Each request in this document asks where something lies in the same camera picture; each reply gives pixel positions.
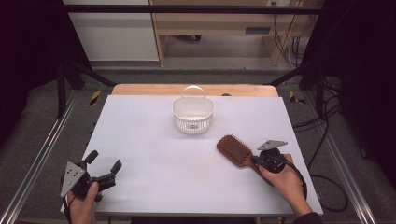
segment white table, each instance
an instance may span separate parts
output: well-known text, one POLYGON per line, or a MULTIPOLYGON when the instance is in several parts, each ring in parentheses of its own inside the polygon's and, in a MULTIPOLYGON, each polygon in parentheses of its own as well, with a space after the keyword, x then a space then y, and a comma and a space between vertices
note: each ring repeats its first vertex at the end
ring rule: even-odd
POLYGON ((103 191, 96 212, 119 216, 283 216, 289 205, 252 169, 228 161, 216 143, 234 134, 253 149, 268 139, 287 141, 308 186, 313 210, 323 211, 280 97, 209 96, 215 102, 210 129, 181 133, 172 113, 176 95, 110 95, 84 158, 99 156, 88 167, 107 174, 118 159, 117 185, 103 191))

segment black cable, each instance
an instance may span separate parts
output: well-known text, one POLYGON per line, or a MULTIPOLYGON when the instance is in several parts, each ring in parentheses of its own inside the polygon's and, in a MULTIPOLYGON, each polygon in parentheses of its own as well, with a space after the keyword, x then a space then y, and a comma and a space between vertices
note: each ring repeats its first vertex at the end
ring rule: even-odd
POLYGON ((330 102, 332 99, 336 99, 336 98, 338 98, 338 94, 335 94, 335 95, 329 97, 326 101, 324 101, 324 108, 323 108, 323 111, 324 111, 324 113, 323 113, 323 118, 324 118, 324 119, 328 119, 328 118, 326 117, 326 115, 329 114, 329 113, 328 113, 329 111, 333 110, 335 107, 337 107, 337 106, 340 105, 340 104, 337 104, 337 105, 333 106, 329 111, 327 110, 327 105, 329 104, 329 102, 330 102))
POLYGON ((288 160, 285 160, 285 163, 286 163, 289 167, 291 167, 291 169, 293 169, 293 170, 297 173, 297 175, 300 177, 301 182, 302 182, 302 186, 303 186, 304 197, 305 197, 305 199, 306 199, 306 197, 307 197, 307 195, 308 195, 308 189, 306 188, 306 182, 305 182, 305 179, 304 179, 303 175, 301 174, 301 172, 297 169, 297 167, 296 167, 293 163, 291 163, 291 162, 288 161, 288 160))
POLYGON ((344 211, 347 209, 347 206, 348 206, 348 204, 349 204, 349 199, 348 199, 348 197, 347 197, 346 192, 342 189, 342 187, 341 187, 338 183, 336 183, 335 181, 333 181, 333 180, 330 179, 329 177, 326 177, 326 176, 323 176, 323 175, 311 175, 311 177, 322 178, 322 179, 325 179, 325 180, 327 180, 327 181, 333 183, 337 188, 339 188, 339 189, 341 190, 341 192, 342 192, 343 195, 344 195, 345 203, 344 203, 344 206, 343 206, 342 208, 330 208, 330 207, 324 205, 323 203, 320 203, 320 205, 321 205, 323 208, 325 208, 325 209, 327 209, 327 210, 329 210, 329 211, 332 211, 332 212, 344 212, 344 211))
POLYGON ((327 85, 327 84, 325 83, 325 88, 324 88, 324 90, 325 90, 326 92, 328 92, 328 93, 330 93, 330 94, 332 94, 332 95, 338 94, 337 92, 335 92, 335 91, 332 90, 331 88, 327 88, 326 85, 327 85))
MULTIPOLYGON (((331 99, 333 99, 333 98, 335 98, 335 97, 338 97, 338 92, 337 92, 337 91, 336 91, 335 93, 334 93, 334 92, 331 92, 331 94, 332 94, 332 97, 330 97, 326 102, 329 102, 331 99)), ((325 113, 325 114, 326 114, 326 113, 327 113, 327 114, 331 114, 331 113, 329 113, 329 112, 332 111, 334 108, 335 108, 335 106, 332 107, 332 108, 331 108, 329 111, 327 111, 327 112, 326 112, 326 110, 324 110, 324 111, 325 111, 324 113, 325 113)), ((307 124, 313 123, 313 122, 315 122, 315 121, 317 121, 317 120, 320 120, 320 118, 319 118, 319 117, 314 117, 314 118, 312 118, 312 119, 309 120, 309 121, 305 121, 305 122, 293 124, 292 127, 293 127, 293 128, 303 127, 303 126, 306 126, 307 124)))
MULTIPOLYGON (((289 24, 289 27, 286 29, 286 38, 288 38, 289 31, 290 31, 290 29, 291 29, 291 26, 292 26, 292 24, 293 24, 293 22, 294 22, 296 16, 297 16, 297 15, 293 15, 293 18, 291 19, 291 22, 290 22, 290 24, 289 24)), ((296 65, 296 64, 293 64, 293 62, 291 62, 291 61, 288 59, 288 57, 286 57, 286 53, 285 53, 285 51, 283 50, 283 49, 284 49, 284 46, 283 46, 282 41, 281 41, 281 39, 280 39, 279 33, 277 32, 277 14, 274 14, 274 40, 275 40, 275 43, 276 43, 276 47, 279 49, 279 51, 280 51, 280 53, 281 53, 283 59, 286 61, 286 63, 291 64, 291 65, 296 65)))
POLYGON ((324 84, 326 89, 328 89, 329 91, 334 91, 335 94, 338 94, 341 91, 341 89, 334 87, 334 85, 332 85, 332 83, 330 83, 326 78, 324 78, 324 84))
MULTIPOLYGON (((334 96, 330 97, 330 98, 325 102, 325 104, 324 104, 324 111, 327 111, 327 104, 330 102, 331 99, 334 99, 335 97, 337 97, 337 95, 334 95, 334 96)), ((326 113, 323 114, 323 118, 324 118, 324 122, 326 123, 326 129, 325 129, 325 131, 324 131, 324 133, 323 133, 322 138, 320 139, 320 142, 319 142, 317 148, 315 149, 315 152, 314 152, 314 155, 313 155, 312 158, 311 158, 311 161, 310 161, 310 162, 308 163, 308 165, 307 165, 308 170, 309 170, 309 168, 311 168, 312 162, 314 161, 315 157, 318 155, 318 152, 319 152, 319 150, 320 150, 320 148, 321 148, 321 145, 323 144, 324 139, 326 138, 326 134, 327 134, 327 132, 329 131, 329 121, 328 121, 328 118, 327 118, 327 114, 326 114, 326 113)))
POLYGON ((304 34, 304 32, 306 31, 306 29, 308 29, 309 28, 309 26, 311 26, 311 24, 312 23, 310 23, 306 28, 305 28, 305 30, 303 31, 303 33, 302 34, 300 34, 299 36, 297 36, 297 39, 298 39, 298 42, 297 42, 297 57, 299 57, 299 58, 303 58, 304 57, 304 52, 303 53, 299 53, 299 51, 300 51, 300 43, 301 42, 303 42, 303 41, 301 41, 300 39, 301 39, 301 36, 304 34))
POLYGON ((297 41, 296 41, 296 36, 294 36, 293 38, 292 38, 292 41, 291 41, 291 52, 292 52, 292 54, 293 54, 293 56, 294 56, 294 59, 295 59, 295 65, 297 66, 297 67, 299 67, 300 66, 300 64, 298 63, 298 60, 299 59, 301 59, 301 57, 299 57, 297 54, 297 50, 296 49, 294 49, 294 45, 297 45, 296 43, 297 43, 297 41))
POLYGON ((309 15, 309 20, 318 21, 318 18, 316 18, 316 15, 309 15))
POLYGON ((72 204, 72 202, 76 199, 76 196, 73 197, 73 199, 70 201, 69 205, 67 205, 67 207, 70 207, 70 204, 72 204))
MULTIPOLYGON (((337 112, 340 110, 339 106, 340 106, 340 104, 333 106, 332 109, 330 109, 330 110, 326 113, 326 114, 327 114, 327 117, 330 118, 330 117, 333 116, 335 113, 337 113, 337 112)), ((315 117, 315 119, 312 119, 312 121, 310 120, 309 123, 308 123, 308 122, 307 122, 307 123, 301 123, 301 124, 299 124, 299 125, 293 126, 293 129, 302 128, 302 127, 304 127, 304 126, 308 126, 309 124, 311 124, 311 123, 313 123, 313 122, 315 122, 315 121, 319 121, 319 120, 321 121, 319 124, 316 124, 316 125, 314 125, 314 126, 311 126, 311 127, 309 127, 309 128, 303 129, 303 130, 294 131, 294 132, 295 132, 295 133, 300 133, 300 132, 304 132, 304 131, 308 131, 308 130, 311 130, 311 129, 313 129, 313 128, 316 128, 316 127, 320 126, 321 124, 323 124, 323 122, 324 122, 323 120, 319 119, 318 117, 315 117)))
POLYGON ((292 53, 293 53, 293 56, 294 56, 295 58, 297 58, 297 59, 302 59, 302 58, 304 57, 304 54, 303 54, 303 53, 299 53, 299 52, 298 52, 298 51, 299 51, 299 48, 300 48, 300 47, 299 47, 300 43, 301 43, 300 37, 299 37, 299 36, 294 36, 294 37, 293 37, 293 42, 292 42, 292 44, 291 44, 291 51, 292 51, 292 53))
POLYGON ((295 56, 297 66, 299 66, 299 65, 298 65, 298 59, 299 59, 299 57, 298 57, 298 50, 299 50, 299 47, 300 47, 300 37, 298 36, 298 37, 297 37, 297 46, 296 46, 296 56, 295 56))

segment gray floor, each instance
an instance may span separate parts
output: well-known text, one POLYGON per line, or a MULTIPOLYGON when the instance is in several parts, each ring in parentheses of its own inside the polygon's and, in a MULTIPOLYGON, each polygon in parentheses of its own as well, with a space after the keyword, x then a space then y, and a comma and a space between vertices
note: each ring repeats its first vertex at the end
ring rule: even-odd
MULTIPOLYGON (((279 67, 271 66, 267 52, 264 49, 257 49, 263 49, 263 43, 259 38, 203 36, 201 42, 196 42, 192 37, 176 36, 169 42, 164 67, 151 64, 134 69, 126 67, 114 70, 114 67, 99 64, 102 67, 98 66, 97 71, 122 83, 262 84, 290 70, 287 64, 279 67)), ((33 180, 35 184, 20 211, 18 221, 20 223, 26 223, 21 221, 23 218, 51 219, 49 223, 55 223, 54 220, 64 221, 60 213, 59 178, 67 161, 81 159, 106 95, 111 93, 111 88, 89 77, 84 76, 84 79, 87 84, 83 91, 78 91, 77 102, 70 118, 63 126, 51 153, 45 158, 46 162, 37 180, 33 180), (89 105, 96 90, 102 91, 101 96, 95 105, 89 105)), ((307 100, 305 97, 310 94, 298 90, 295 85, 298 80, 298 77, 294 78, 277 88, 279 95, 284 98, 291 123, 306 121, 315 116, 308 104, 290 101, 290 91, 294 91, 296 98, 301 100, 307 100)), ((5 211, 18 191, 56 121, 56 94, 54 82, 32 90, 20 122, 1 146, 0 211, 5 211)), ((360 146, 342 114, 337 113, 330 118, 330 130, 377 223, 396 223, 396 192, 375 161, 361 157, 360 146)), ((320 128, 298 132, 296 136, 305 161, 308 162, 321 138, 320 128)), ((312 174, 325 175, 342 185, 326 146, 320 149, 310 171, 312 174)), ((321 179, 313 180, 317 191, 323 197, 320 200, 323 204, 334 208, 343 205, 342 194, 338 188, 321 179)), ((347 209, 340 213, 325 210, 322 219, 326 223, 361 223, 356 207, 356 204, 350 203, 347 209)), ((106 217, 99 216, 99 219, 106 220, 106 217)), ((118 220, 129 220, 129 218, 119 217, 118 220)), ((266 217, 263 223, 276 223, 276 221, 272 217, 266 217)))

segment wrist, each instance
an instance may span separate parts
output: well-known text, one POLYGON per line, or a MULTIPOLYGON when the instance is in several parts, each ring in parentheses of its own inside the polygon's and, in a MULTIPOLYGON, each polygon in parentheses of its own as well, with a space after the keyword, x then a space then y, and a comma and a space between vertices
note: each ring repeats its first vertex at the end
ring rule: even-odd
POLYGON ((301 217, 303 215, 312 213, 312 208, 306 200, 294 201, 289 203, 289 205, 296 217, 301 217))

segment hairbrush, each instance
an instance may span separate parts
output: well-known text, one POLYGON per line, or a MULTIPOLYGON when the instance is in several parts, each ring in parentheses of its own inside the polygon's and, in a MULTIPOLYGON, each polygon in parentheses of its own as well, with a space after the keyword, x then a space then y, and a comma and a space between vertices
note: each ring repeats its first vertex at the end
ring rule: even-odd
POLYGON ((273 186, 273 184, 262 176, 262 172, 257 165, 253 163, 253 153, 251 149, 242 141, 237 139, 233 135, 225 135, 221 138, 217 144, 218 150, 227 157, 231 162, 239 167, 250 167, 263 179, 267 184, 273 186))

